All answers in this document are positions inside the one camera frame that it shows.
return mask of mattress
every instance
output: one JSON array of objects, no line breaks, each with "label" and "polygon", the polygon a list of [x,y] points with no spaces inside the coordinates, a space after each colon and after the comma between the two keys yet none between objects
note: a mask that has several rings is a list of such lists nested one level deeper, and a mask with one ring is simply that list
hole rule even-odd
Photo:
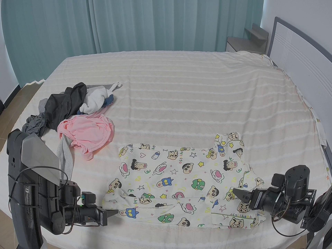
[{"label": "mattress", "polygon": [[[310,188],[317,196],[330,185],[315,122],[296,87],[263,56],[248,52],[116,52],[70,57],[40,87],[14,128],[21,129],[39,100],[78,82],[121,81],[114,104],[106,112],[114,123],[109,143],[84,161],[73,151],[72,180],[97,196],[108,189],[120,161],[118,147],[128,143],[209,147],[216,133],[242,134],[247,161],[268,187],[274,173],[306,164]],[[56,152],[59,137],[48,130],[42,137]],[[8,156],[0,153],[0,209],[8,211]],[[171,227],[124,222],[112,217],[99,228],[75,226],[70,235],[43,235],[61,248],[286,248],[297,237],[278,235],[271,217],[250,230]],[[295,234],[299,225],[281,220],[277,229]]]}]

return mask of pink garment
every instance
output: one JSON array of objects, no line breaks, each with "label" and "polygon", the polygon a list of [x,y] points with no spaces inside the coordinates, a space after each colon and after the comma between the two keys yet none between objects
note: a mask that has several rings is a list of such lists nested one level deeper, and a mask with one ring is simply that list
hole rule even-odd
[{"label": "pink garment", "polygon": [[93,114],[75,115],[70,119],[63,120],[58,126],[60,139],[64,134],[73,142],[70,147],[80,149],[85,160],[93,158],[93,152],[108,142],[114,136],[114,126],[103,113],[108,108]]}]

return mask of nightstand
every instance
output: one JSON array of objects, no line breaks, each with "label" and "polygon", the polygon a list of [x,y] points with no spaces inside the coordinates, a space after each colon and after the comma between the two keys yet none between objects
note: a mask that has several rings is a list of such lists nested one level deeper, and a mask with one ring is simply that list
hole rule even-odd
[{"label": "nightstand", "polygon": [[252,24],[252,29],[244,28],[244,30],[250,34],[250,39],[227,37],[226,52],[265,53],[269,33],[256,24]]}]

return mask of cartoon print pajama shirt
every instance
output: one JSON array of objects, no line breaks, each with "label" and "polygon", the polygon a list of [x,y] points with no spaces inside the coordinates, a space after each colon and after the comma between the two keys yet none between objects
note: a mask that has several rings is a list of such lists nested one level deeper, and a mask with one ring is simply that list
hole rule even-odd
[{"label": "cartoon print pajama shirt", "polygon": [[125,220],[185,227],[245,228],[265,220],[233,188],[252,190],[263,180],[245,162],[239,133],[216,135],[212,148],[130,144],[119,149],[121,165],[103,208]]}]

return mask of curtain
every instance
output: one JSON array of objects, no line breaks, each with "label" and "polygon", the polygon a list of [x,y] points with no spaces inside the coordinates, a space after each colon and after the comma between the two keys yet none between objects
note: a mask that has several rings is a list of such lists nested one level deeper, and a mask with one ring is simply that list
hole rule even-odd
[{"label": "curtain", "polygon": [[135,50],[225,51],[260,25],[264,0],[2,0],[5,42],[20,85],[66,57]]}]

